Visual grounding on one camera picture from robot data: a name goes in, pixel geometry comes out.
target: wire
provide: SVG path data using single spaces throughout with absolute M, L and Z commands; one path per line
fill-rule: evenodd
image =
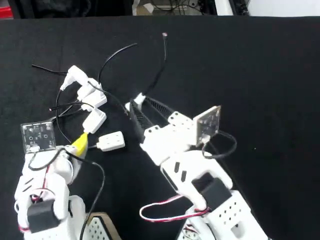
M 72 108 L 73 106 L 74 106 L 74 105 L 71 105 L 71 106 L 68 107 L 66 110 L 69 110 L 69 109 Z M 62 113 L 59 115 L 59 118 L 61 118 L 61 117 L 67 117 L 67 116 L 71 116 L 71 115 L 75 115 L 75 114 L 80 113 L 80 112 L 82 112 L 82 111 L 83 111 L 83 109 L 80 107 L 79 109 L 77 109 L 77 110 L 75 110 L 75 111 L 73 111 L 73 112 L 69 112 L 69 113 L 64 113 L 64 112 L 62 112 Z M 53 117 L 49 118 L 48 120 L 54 122 L 56 119 L 57 119 L 56 116 L 53 116 Z
M 203 211 L 198 211 L 197 209 L 195 209 L 195 211 L 197 211 L 196 213 L 193 213 L 193 214 L 184 214 L 184 215 L 180 215 L 180 216 L 173 216 L 173 217 L 165 217 L 165 218 L 149 218 L 149 217 L 145 217 L 143 216 L 142 212 L 143 210 L 149 208 L 149 207 L 152 207 L 152 206 L 157 206 L 157 205 L 165 205 L 165 204 L 168 204 L 168 203 L 171 203 L 177 199 L 180 199 L 182 198 L 183 196 L 182 195 L 176 195 L 176 196 L 173 196 L 167 200 L 164 200 L 164 201 L 159 201 L 159 202 L 154 202 L 154 203 L 151 203 L 151 204 L 148 204 L 148 205 L 145 205 L 143 206 L 142 208 L 140 208 L 140 211 L 139 211 L 139 215 L 142 219 L 148 221 L 148 222 L 152 222 L 152 223 L 166 223 L 166 222 L 172 222 L 172 221 L 177 221 L 177 220 L 183 220 L 183 219 L 188 219 L 188 218 L 193 218 L 193 217 L 197 217 L 197 216 L 202 216 L 206 213 L 208 213 L 211 209 L 210 208 L 207 208 Z
M 32 171 L 40 171 L 42 169 L 45 169 L 46 167 L 48 167 L 50 164 L 52 164 L 56 159 L 57 157 L 59 156 L 59 154 L 62 152 L 62 151 L 65 151 L 64 148 L 60 148 L 56 153 L 55 155 L 53 156 L 53 158 L 48 162 L 46 163 L 45 165 L 43 166 L 40 166 L 40 167 L 32 167 L 31 164 L 33 163 L 33 161 L 35 160 L 35 157 L 36 157 L 36 154 L 37 152 L 34 153 L 33 157 L 31 158 L 29 164 L 28 164 L 28 168 Z
M 47 178 L 47 173 L 49 172 L 49 168 L 50 168 L 50 165 L 48 165 L 48 166 L 46 167 L 46 171 L 45 171 L 44 178 L 43 178 L 43 184 L 42 184 L 42 188 L 43 188 L 43 189 L 46 187 L 46 178 Z M 34 201 L 34 202 L 39 201 L 39 199 L 41 198 L 42 194 L 43 194 L 43 191 L 40 192 L 39 196 L 34 197 L 34 198 L 31 197 L 31 200 Z
M 15 202 L 14 202 L 14 206 L 13 206 L 13 208 L 14 208 L 14 211 L 15 211 L 16 213 L 18 213 L 18 212 L 19 212 L 18 201 L 15 201 Z
M 49 68 L 46 68 L 44 66 L 39 66 L 39 65 L 35 65 L 35 64 L 32 64 L 31 66 L 34 68 L 37 68 L 37 69 L 42 69 L 44 71 L 47 71 L 47 72 L 53 73 L 53 74 L 67 74 L 68 73 L 67 71 L 55 71 L 55 70 L 51 70 Z
M 64 107 L 69 107 L 69 106 L 74 106 L 74 105 L 82 105 L 82 104 L 88 105 L 88 106 L 92 107 L 93 109 L 95 109 L 94 106 L 92 106 L 91 104 L 89 104 L 87 102 L 73 101 L 73 102 L 68 102 L 68 103 L 65 103 L 65 104 L 60 104 L 58 106 L 50 107 L 49 110 L 50 111 L 54 111 L 54 110 L 57 110 L 57 109 L 60 109 L 60 108 L 64 108 Z
M 202 152 L 202 155 L 204 156 L 204 158 L 206 159 L 223 159 L 227 156 L 229 156 L 230 154 L 232 154 L 236 148 L 237 148 L 237 140 L 234 136 L 232 136 L 231 134 L 227 133 L 227 132 L 224 132 L 224 131 L 218 131 L 217 133 L 218 135 L 222 135 L 224 137 L 226 137 L 227 139 L 230 139 L 231 141 L 233 141 L 233 145 L 232 147 L 225 153 L 221 153 L 221 154 L 214 154 L 214 155 L 211 155 L 211 156 L 207 156 L 205 155 L 205 150 L 206 150 L 206 147 L 208 144 L 210 144 L 213 149 L 215 149 L 215 146 L 210 142 L 210 141 L 207 141 L 205 144 L 203 144 L 203 147 L 201 149 L 201 152 Z
M 36 189 L 32 190 L 32 193 L 33 193 L 34 191 L 37 191 L 37 190 L 41 190 L 41 192 L 40 192 L 40 194 L 39 194 L 39 196 L 38 196 L 39 199 L 41 198 L 40 195 L 41 195 L 43 192 L 50 193 L 50 194 L 52 194 L 54 197 L 56 196 L 56 194 L 55 194 L 52 190 L 50 190 L 50 189 L 48 189 L 48 188 L 45 188 L 45 187 L 36 188 Z
M 98 77 L 97 77 L 97 82 L 100 83 L 101 82 L 101 74 L 102 74 L 102 71 L 104 70 L 105 66 L 107 65 L 107 63 L 114 57 L 116 56 L 118 53 L 121 53 L 122 51 L 126 50 L 126 49 L 129 49 L 131 47 L 134 47 L 134 46 L 137 46 L 138 44 L 137 43 L 133 43 L 133 44 L 130 44 L 128 46 L 125 46 L 121 49 L 119 49 L 118 51 L 116 51 L 115 53 L 113 53 L 111 56 L 109 56 L 103 63 L 99 73 L 98 73 Z
M 98 199 L 99 199 L 99 197 L 100 197 L 100 195 L 101 195 L 101 193 L 102 193 L 102 191 L 104 189 L 105 181 L 106 181 L 106 174 L 105 174 L 104 168 L 100 164 L 98 164 L 98 163 L 96 163 L 94 161 L 89 161 L 89 160 L 86 160 L 86 159 L 82 159 L 82 158 L 80 158 L 78 156 L 73 155 L 72 153 L 70 153 L 68 151 L 66 151 L 66 153 L 69 156 L 71 156 L 72 158 L 75 158 L 75 159 L 77 159 L 77 160 L 79 160 L 81 162 L 84 162 L 84 163 L 87 163 L 87 164 L 91 164 L 91 165 L 94 165 L 94 166 L 98 167 L 102 172 L 102 183 L 101 183 L 100 189 L 99 189 L 98 193 L 96 194 L 96 196 L 95 196 L 95 198 L 93 200 L 93 203 L 92 203 L 92 205 L 90 207 L 90 210 L 89 210 L 88 214 L 86 215 L 86 218 L 85 218 L 84 223 L 83 223 L 82 228 L 81 228 L 80 240 L 83 240 L 84 232 L 85 232 L 88 220 L 90 218 L 90 215 L 93 212 L 93 210 L 94 210 L 94 208 L 96 206 L 96 203 L 97 203 L 97 201 L 98 201 Z
M 118 105 L 124 110 L 124 113 L 125 113 L 125 114 L 128 114 L 127 109 L 125 108 L 125 106 L 123 106 L 123 104 L 121 103 L 121 101 L 120 101 L 116 96 L 114 96 L 113 94 L 111 94 L 111 93 L 108 92 L 108 91 L 105 91 L 105 90 L 103 90 L 103 89 L 100 89 L 100 88 L 96 87 L 96 86 L 93 85 L 90 81 L 88 81 L 88 83 L 89 83 L 94 89 L 99 90 L 100 92 L 103 92 L 103 93 L 105 93 L 105 94 L 107 94 L 107 95 L 110 95 L 113 99 L 115 99 L 115 100 L 117 101 Z
M 18 226 L 19 227 L 19 231 L 22 233 L 28 232 L 30 229 L 28 227 L 22 227 L 22 226 Z
M 61 95 L 61 89 L 59 89 L 58 94 L 56 95 L 56 99 L 55 99 L 55 107 L 58 107 L 59 104 L 59 98 Z M 59 123 L 59 114 L 58 114 L 58 109 L 55 110 L 55 119 L 56 119 L 56 125 L 58 127 L 59 132 L 62 134 L 62 136 L 69 142 L 71 143 L 71 140 L 64 134 L 64 132 L 62 131 L 61 127 L 60 127 L 60 123 Z
M 67 162 L 69 164 L 70 171 L 71 171 L 71 181 L 69 183 L 69 185 L 70 185 L 70 184 L 72 184 L 74 182 L 75 171 L 74 171 L 74 166 L 73 166 L 72 162 L 71 161 L 67 161 Z
M 155 86 L 157 85 L 163 71 L 165 70 L 166 67 L 166 63 L 167 63 L 167 57 L 168 57 L 168 34 L 166 32 L 162 33 L 162 38 L 163 38 L 163 50 L 164 50 L 164 59 L 162 62 L 162 65 L 159 69 L 159 71 L 157 72 L 157 74 L 155 75 L 155 78 L 153 80 L 153 82 L 147 87 L 147 89 L 142 93 L 144 96 L 146 96 L 152 89 L 155 88 Z
M 96 149 L 97 145 L 88 146 L 88 149 Z

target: black cable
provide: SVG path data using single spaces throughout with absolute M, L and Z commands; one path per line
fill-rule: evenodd
M 60 94 L 61 94 L 61 89 L 59 89 L 58 94 L 56 95 L 56 99 L 55 99 L 55 107 L 58 107 L 58 103 L 59 103 L 59 98 L 60 98 Z M 56 125 L 59 129 L 59 132 L 62 134 L 62 136 L 69 142 L 71 143 L 71 140 L 64 134 L 64 132 L 62 131 L 61 127 L 60 127 L 60 123 L 59 123 L 59 113 L 58 113 L 58 108 L 55 110 L 55 120 L 56 120 Z
M 107 95 L 110 95 L 113 99 L 115 99 L 115 100 L 117 101 L 118 105 L 124 110 L 124 113 L 125 113 L 125 114 L 128 114 L 127 109 L 123 106 L 123 104 L 121 103 L 121 101 L 120 101 L 116 96 L 114 96 L 113 94 L 111 94 L 111 93 L 108 92 L 108 91 L 105 91 L 105 90 L 103 90 L 103 89 L 100 89 L 100 88 L 96 87 L 96 86 L 93 85 L 90 81 L 88 81 L 88 83 L 89 83 L 94 89 L 99 90 L 100 92 L 103 92 L 103 93 L 105 93 L 105 94 L 107 94 Z
M 65 148 L 60 148 L 60 149 L 56 152 L 56 154 L 53 156 L 53 158 L 52 158 L 48 163 L 46 163 L 45 165 L 40 166 L 40 167 L 32 167 L 32 166 L 31 166 L 32 162 L 35 160 L 36 155 L 37 155 L 37 153 L 38 153 L 38 152 L 35 152 L 34 155 L 33 155 L 33 157 L 31 158 L 29 164 L 28 164 L 28 168 L 29 168 L 30 170 L 32 170 L 32 171 L 40 171 L 40 170 L 42 170 L 42 169 L 45 169 L 46 167 L 48 167 L 50 164 L 52 164 L 52 163 L 57 159 L 57 157 L 59 156 L 59 154 L 60 154 L 63 150 L 65 150 Z
M 101 193 L 102 193 L 102 191 L 103 191 L 103 189 L 104 189 L 105 181 L 106 181 L 106 174 L 105 174 L 104 168 L 103 168 L 100 164 L 98 164 L 98 163 L 96 163 L 96 162 L 94 162 L 94 161 L 89 161 L 89 160 L 86 160 L 86 159 L 82 159 L 82 158 L 80 158 L 80 157 L 78 157 L 78 156 L 73 155 L 72 153 L 70 153 L 70 152 L 68 152 L 68 151 L 66 151 L 66 153 L 67 153 L 69 156 L 71 156 L 72 158 L 77 159 L 78 161 L 81 161 L 81 162 L 84 162 L 84 163 L 87 163 L 87 164 L 91 164 L 91 165 L 94 165 L 94 166 L 100 168 L 100 170 L 101 170 L 101 172 L 102 172 L 102 183 L 101 183 L 101 187 L 100 187 L 98 193 L 96 194 L 96 196 L 95 196 L 95 198 L 94 198 L 94 200 L 93 200 L 93 203 L 92 203 L 92 205 L 91 205 L 91 207 L 90 207 L 90 210 L 89 210 L 88 214 L 87 214 L 86 217 L 85 217 L 84 223 L 83 223 L 82 228 L 81 228 L 80 240 L 83 240 L 84 233 L 85 233 L 85 229 L 86 229 L 88 220 L 89 220 L 89 218 L 90 218 L 90 215 L 91 215 L 91 213 L 94 211 L 94 208 L 95 208 L 95 206 L 96 206 L 96 204 L 97 204 L 97 201 L 98 201 L 98 199 L 99 199 L 99 197 L 100 197 L 100 195 L 101 195 Z
M 162 37 L 163 37 L 164 59 L 163 59 L 163 62 L 161 64 L 159 71 L 155 75 L 153 82 L 147 87 L 147 89 L 144 92 L 142 92 L 142 95 L 144 95 L 144 96 L 146 96 L 152 89 L 155 88 L 155 86 L 157 85 L 157 83 L 158 83 L 158 81 L 159 81 L 159 79 L 160 79 L 160 77 L 166 67 L 167 57 L 168 57 L 168 41 L 167 41 L 168 34 L 166 32 L 163 32 Z
M 215 146 L 210 141 L 206 142 L 203 145 L 202 149 L 201 149 L 202 155 L 206 159 L 223 159 L 223 158 L 229 156 L 230 154 L 232 154 L 237 148 L 237 140 L 236 140 L 236 138 L 234 136 L 232 136 L 231 134 L 229 134 L 227 132 L 220 131 L 220 130 L 218 131 L 217 134 L 218 135 L 222 135 L 222 136 L 226 137 L 227 139 L 230 139 L 231 141 L 233 141 L 233 145 L 227 152 L 219 154 L 218 151 L 215 150 Z M 206 147 L 207 147 L 208 144 L 210 144 L 212 146 L 212 148 L 214 149 L 214 151 L 217 152 L 218 154 L 211 155 L 211 156 L 206 156 L 205 155 L 205 150 L 206 150 Z
M 133 43 L 133 44 L 130 44 L 128 46 L 125 46 L 121 49 L 119 49 L 118 51 L 116 51 L 115 53 L 113 53 L 111 56 L 109 56 L 103 63 L 99 73 L 98 73 L 98 77 L 97 77 L 97 82 L 100 83 L 101 82 L 101 74 L 102 74 L 102 71 L 104 70 L 106 64 L 109 62 L 109 60 L 111 60 L 114 56 L 116 56 L 118 53 L 121 53 L 122 51 L 126 50 L 126 49 L 129 49 L 131 47 L 134 47 L 134 46 L 137 46 L 138 44 L 137 43 Z
M 154 0 L 150 0 L 150 2 L 156 9 L 159 9 L 160 11 L 164 11 L 164 12 L 172 12 L 173 11 L 173 9 L 164 9 L 164 8 L 158 7 L 158 5 L 155 4 Z
M 83 111 L 83 109 L 80 107 L 79 109 L 77 109 L 77 110 L 75 110 L 73 112 L 69 112 L 69 113 L 62 112 L 62 113 L 60 113 L 59 118 L 75 115 L 75 114 L 80 113 L 82 111 Z M 56 119 L 57 119 L 56 116 L 53 116 L 53 117 L 49 118 L 49 121 L 53 121 L 54 122 Z
M 82 105 L 82 104 L 88 105 L 88 106 L 92 107 L 93 109 L 95 108 L 94 106 L 92 106 L 91 104 L 89 104 L 87 102 L 73 101 L 73 102 L 68 102 L 68 103 L 65 103 L 65 104 L 56 105 L 54 107 L 49 108 L 49 110 L 50 111 L 54 111 L 54 110 L 58 110 L 58 109 L 63 108 L 63 107 L 69 107 L 69 106 L 74 106 L 74 105 Z
M 32 64 L 31 66 L 34 68 L 37 68 L 37 69 L 42 69 L 44 71 L 47 71 L 47 72 L 50 72 L 53 74 L 67 74 L 68 73 L 67 71 L 55 71 L 55 70 L 51 70 L 49 68 L 46 68 L 44 66 L 39 66 L 39 65 L 35 65 L 35 64 Z

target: red and white wire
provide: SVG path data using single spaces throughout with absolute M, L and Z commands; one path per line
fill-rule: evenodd
M 179 215 L 179 216 L 172 216 L 172 217 L 164 217 L 164 218 L 149 218 L 146 216 L 143 216 L 142 212 L 143 210 L 150 208 L 152 206 L 157 206 L 157 205 L 165 205 L 168 203 L 171 203 L 177 199 L 182 198 L 182 195 L 176 195 L 173 196 L 167 200 L 164 201 L 159 201 L 159 202 L 154 202 L 154 203 L 150 203 L 148 205 L 143 206 L 142 208 L 140 208 L 139 214 L 140 217 L 148 222 L 153 222 L 153 223 L 166 223 L 166 222 L 172 222 L 172 221 L 177 221 L 177 220 L 183 220 L 183 219 L 188 219 L 188 218 L 192 218 L 192 217 L 198 217 L 198 216 L 202 216 L 204 214 L 206 214 L 207 212 L 209 212 L 209 208 L 203 210 L 203 211 L 197 211 L 197 209 L 195 209 L 197 212 L 193 213 L 193 214 L 184 214 L 184 215 Z
M 44 178 L 43 178 L 43 184 L 42 184 L 42 188 L 38 188 L 38 189 L 45 189 L 46 188 L 46 177 L 47 177 L 47 173 L 49 172 L 49 168 L 50 168 L 50 165 L 46 167 L 46 170 L 45 170 L 45 174 L 44 174 Z M 41 196 L 43 194 L 43 191 L 40 192 L 40 194 L 36 197 L 34 197 L 33 195 L 31 196 L 31 200 L 34 201 L 34 202 L 37 202 L 40 200 Z

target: black fabric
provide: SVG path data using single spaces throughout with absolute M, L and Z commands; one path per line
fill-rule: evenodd
M 319 238 L 320 18 L 107 17 L 0 22 L 0 225 L 3 239 L 22 239 L 14 212 L 14 192 L 24 163 L 20 124 L 52 116 L 63 78 L 31 68 L 66 71 L 77 65 L 96 78 L 105 58 L 115 57 L 102 74 L 103 87 L 125 103 L 153 80 L 160 67 L 162 32 L 168 33 L 168 65 L 150 96 L 193 117 L 222 105 L 220 127 L 237 138 L 224 161 L 265 232 L 275 240 Z M 61 102 L 75 99 L 76 84 Z M 106 171 L 95 211 L 107 212 L 123 240 L 175 239 L 181 222 L 150 223 L 139 217 L 145 204 L 175 192 L 139 147 L 130 120 L 115 104 L 101 108 L 108 120 L 95 135 L 118 130 L 126 147 L 92 150 L 87 158 Z M 61 121 L 76 139 L 87 114 Z M 56 142 L 67 142 L 56 132 Z M 70 187 L 86 207 L 101 176 L 83 165 Z M 178 200 L 146 214 L 183 214 Z

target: white connector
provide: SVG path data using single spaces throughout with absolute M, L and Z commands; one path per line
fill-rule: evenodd
M 142 103 L 144 102 L 146 96 L 142 94 L 142 92 L 139 93 L 138 96 L 134 99 L 135 103 L 138 105 L 138 109 L 141 110 L 142 108 Z M 127 102 L 125 104 L 125 108 L 130 112 L 130 102 Z
M 90 93 L 88 96 L 82 99 L 82 102 L 90 104 L 97 109 L 107 102 L 107 97 L 102 91 L 95 89 L 94 92 Z M 87 104 L 81 105 L 81 108 L 83 110 L 87 110 L 88 112 L 92 111 L 92 107 Z
M 94 108 L 89 114 L 89 116 L 82 123 L 83 132 L 87 134 L 94 134 L 101 127 L 101 125 L 104 123 L 106 119 L 107 116 L 103 111 Z
M 91 86 L 88 82 L 90 82 L 92 85 L 96 86 L 97 88 L 101 88 L 101 84 L 99 84 L 95 79 L 88 78 L 85 85 L 79 88 L 79 90 L 76 92 L 78 94 L 77 99 L 79 101 L 82 101 L 86 96 L 93 93 L 96 89 Z
M 73 65 L 69 68 L 68 73 L 64 78 L 64 82 L 60 87 L 60 90 L 64 91 L 66 87 L 71 85 L 73 82 L 78 82 L 82 86 L 88 84 L 87 74 L 76 65 Z
M 124 135 L 121 131 L 116 131 L 99 137 L 96 148 L 103 152 L 120 149 L 126 146 Z

